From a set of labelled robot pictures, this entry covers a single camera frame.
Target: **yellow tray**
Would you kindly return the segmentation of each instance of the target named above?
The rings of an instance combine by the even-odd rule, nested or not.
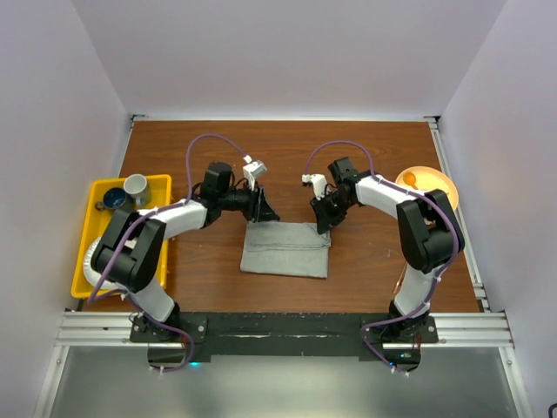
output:
[[[151,189],[151,202],[145,207],[151,209],[155,206],[166,206],[171,203],[172,178],[168,174],[157,176],[146,176]],[[98,211],[95,209],[95,202],[103,199],[103,196],[112,187],[123,187],[125,179],[99,180],[92,184],[87,203],[87,213],[85,214],[84,231],[81,234],[79,244],[79,254],[77,255],[76,271],[71,283],[71,296],[77,299],[88,298],[93,290],[84,276],[84,256],[91,243],[100,237],[111,220],[111,211]],[[163,242],[158,258],[157,272],[155,277],[160,285],[166,287],[166,259],[168,258],[168,240]]]

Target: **plate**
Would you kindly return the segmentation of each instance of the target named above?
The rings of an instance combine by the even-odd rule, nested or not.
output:
[[[408,189],[413,188],[410,185],[407,185],[403,180],[404,175],[407,172],[411,172],[414,176],[416,176],[415,186],[420,190],[430,192],[431,190],[440,189],[446,193],[449,198],[449,203],[454,211],[459,206],[459,192],[456,190],[456,186],[453,181],[450,180],[444,173],[439,170],[435,170],[432,167],[425,167],[423,165],[406,168],[401,174],[399,174],[395,183]]]

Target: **blue mug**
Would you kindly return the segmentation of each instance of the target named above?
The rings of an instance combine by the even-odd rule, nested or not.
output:
[[[95,204],[95,209],[103,211],[116,211],[117,209],[128,209],[133,211],[133,199],[122,187],[112,187],[103,196],[103,200]]]

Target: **gray mug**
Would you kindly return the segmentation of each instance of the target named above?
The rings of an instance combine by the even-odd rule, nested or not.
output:
[[[124,190],[136,204],[136,208],[142,208],[151,201],[151,189],[147,178],[142,174],[132,174],[124,182]]]

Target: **white wall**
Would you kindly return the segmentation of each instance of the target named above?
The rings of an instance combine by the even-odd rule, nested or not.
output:
[[[73,0],[133,113],[439,115],[504,0]]]
[[[536,416],[557,402],[557,3],[509,0],[441,118],[487,296]]]
[[[30,416],[90,183],[117,173],[126,114],[67,0],[0,13],[0,416]]]

